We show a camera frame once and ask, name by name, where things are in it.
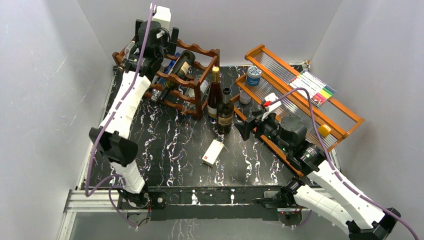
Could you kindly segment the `green wine bottle brown label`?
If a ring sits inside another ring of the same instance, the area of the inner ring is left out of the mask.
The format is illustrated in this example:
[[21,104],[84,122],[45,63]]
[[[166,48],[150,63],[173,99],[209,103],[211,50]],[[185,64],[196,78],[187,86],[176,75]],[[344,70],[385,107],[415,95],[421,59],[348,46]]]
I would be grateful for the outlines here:
[[234,103],[231,101],[231,89],[225,87],[222,91],[222,102],[217,106],[217,130],[220,134],[228,134],[234,117]]

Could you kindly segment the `dark red wine bottle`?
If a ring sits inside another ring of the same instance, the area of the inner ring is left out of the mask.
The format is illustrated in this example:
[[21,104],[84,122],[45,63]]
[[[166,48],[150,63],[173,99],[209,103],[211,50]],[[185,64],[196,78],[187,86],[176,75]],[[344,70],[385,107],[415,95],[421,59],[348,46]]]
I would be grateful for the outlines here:
[[217,107],[223,99],[223,93],[221,88],[220,79],[220,68],[214,66],[212,68],[212,80],[209,88],[208,99],[207,99],[207,112],[211,119],[217,118]]

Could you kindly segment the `clear bottle gold label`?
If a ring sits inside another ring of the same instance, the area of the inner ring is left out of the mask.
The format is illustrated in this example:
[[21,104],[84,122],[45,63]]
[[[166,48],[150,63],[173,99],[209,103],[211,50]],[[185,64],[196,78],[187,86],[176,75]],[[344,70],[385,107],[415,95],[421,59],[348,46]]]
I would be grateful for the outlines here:
[[131,56],[133,56],[138,51],[138,46],[135,41],[132,40],[125,48],[124,48],[124,56],[123,61],[120,63],[118,70],[121,72],[128,72],[132,66],[132,62],[134,61]]

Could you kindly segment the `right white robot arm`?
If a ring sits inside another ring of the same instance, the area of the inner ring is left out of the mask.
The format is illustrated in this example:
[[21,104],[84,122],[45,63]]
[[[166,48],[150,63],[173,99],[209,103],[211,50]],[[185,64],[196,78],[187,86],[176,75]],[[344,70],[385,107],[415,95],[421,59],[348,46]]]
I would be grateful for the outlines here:
[[351,240],[385,240],[397,223],[400,213],[395,208],[384,210],[366,202],[359,190],[351,191],[347,180],[325,158],[317,145],[306,139],[307,128],[295,115],[276,120],[276,114],[256,111],[235,127],[243,140],[251,132],[255,137],[265,136],[285,155],[289,165],[318,183],[331,197],[313,190],[294,177],[274,196],[258,200],[261,204],[281,204],[288,207],[307,207],[340,228]]

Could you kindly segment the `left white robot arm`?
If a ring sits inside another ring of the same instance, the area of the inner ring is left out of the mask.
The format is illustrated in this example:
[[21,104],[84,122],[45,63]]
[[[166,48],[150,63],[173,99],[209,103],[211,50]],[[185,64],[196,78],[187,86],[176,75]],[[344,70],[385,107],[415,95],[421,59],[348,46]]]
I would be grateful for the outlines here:
[[129,139],[130,127],[143,95],[160,70],[165,55],[174,55],[179,29],[166,29],[158,20],[137,20],[135,36],[123,54],[114,53],[122,81],[107,116],[89,131],[93,147],[88,167],[96,153],[107,158],[123,181],[119,195],[132,207],[145,208],[150,202],[146,182],[136,163],[138,144]]

